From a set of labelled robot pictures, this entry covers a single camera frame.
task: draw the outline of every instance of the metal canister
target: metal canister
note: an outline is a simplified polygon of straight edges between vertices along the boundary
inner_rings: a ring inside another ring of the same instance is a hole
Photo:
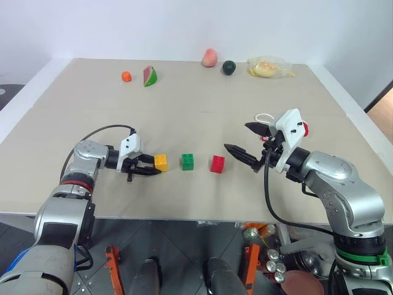
[[[285,281],[285,275],[282,272],[264,273],[264,275],[273,283],[282,284]]]
[[[287,268],[285,267],[285,264],[283,264],[282,262],[277,262],[276,263],[276,270],[278,272],[284,273],[287,271]]]
[[[275,272],[276,271],[276,263],[271,260],[267,260],[265,263],[260,266],[261,271],[263,273]]]
[[[277,262],[277,261],[279,261],[279,259],[280,259],[280,254],[278,253],[278,251],[277,250],[275,250],[275,249],[268,249],[267,251],[266,251],[266,255],[265,255],[266,257],[265,257],[265,260],[267,261],[267,260],[272,260],[272,261],[274,261],[274,262]]]
[[[251,227],[243,231],[243,238],[247,241],[251,241],[259,237],[258,230],[255,227]]]
[[[269,237],[270,235],[274,235],[276,233],[276,227],[274,224],[267,224],[263,228],[259,230],[259,235],[262,238]]]

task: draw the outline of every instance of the dark green fruit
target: dark green fruit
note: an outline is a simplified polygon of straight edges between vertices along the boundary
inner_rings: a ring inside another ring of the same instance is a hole
[[[225,74],[225,75],[232,75],[232,73],[235,71],[235,69],[236,69],[236,65],[235,65],[235,63],[233,62],[233,61],[231,61],[231,60],[227,60],[226,62],[224,62],[223,64],[222,64],[222,72]]]

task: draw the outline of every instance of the green ring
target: green ring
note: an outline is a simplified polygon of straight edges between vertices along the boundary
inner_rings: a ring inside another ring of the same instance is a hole
[[[363,255],[355,255],[351,253],[347,253],[343,250],[340,250],[336,248],[337,254],[340,256],[343,256],[344,258],[348,258],[352,261],[358,261],[358,262],[367,262],[367,263],[378,263],[381,266],[389,266],[390,259],[389,259],[389,254],[387,253],[387,248],[385,248],[385,251],[381,255],[377,256],[363,256]]]

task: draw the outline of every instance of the bread in plastic bag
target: bread in plastic bag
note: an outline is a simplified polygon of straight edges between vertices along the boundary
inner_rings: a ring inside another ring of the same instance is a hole
[[[283,78],[294,77],[292,64],[279,57],[257,57],[247,61],[248,71],[255,77]]]

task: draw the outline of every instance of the white table surface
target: white table surface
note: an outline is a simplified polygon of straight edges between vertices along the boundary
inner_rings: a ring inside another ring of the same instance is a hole
[[[144,88],[142,70],[153,65],[158,82]],[[120,73],[129,70],[133,81]],[[163,218],[273,221],[262,192],[262,172],[235,160],[224,143],[257,157],[261,142],[244,127],[258,112],[278,114],[299,108],[310,125],[302,147],[350,160],[361,178],[382,196],[384,221],[393,222],[393,184],[379,157],[357,131],[313,72],[295,66],[296,77],[259,79],[238,63],[224,76],[195,62],[73,60],[0,144],[0,210],[34,214],[57,185],[70,148],[92,130],[129,124],[144,142],[144,152],[167,154],[169,171],[135,177],[100,171],[93,195],[99,218]],[[95,140],[118,146],[125,130],[108,130]],[[182,171],[181,154],[194,153],[195,170]],[[226,158],[222,175],[209,160]],[[326,223],[320,201],[301,193],[300,185],[270,173],[277,213],[296,222]]]

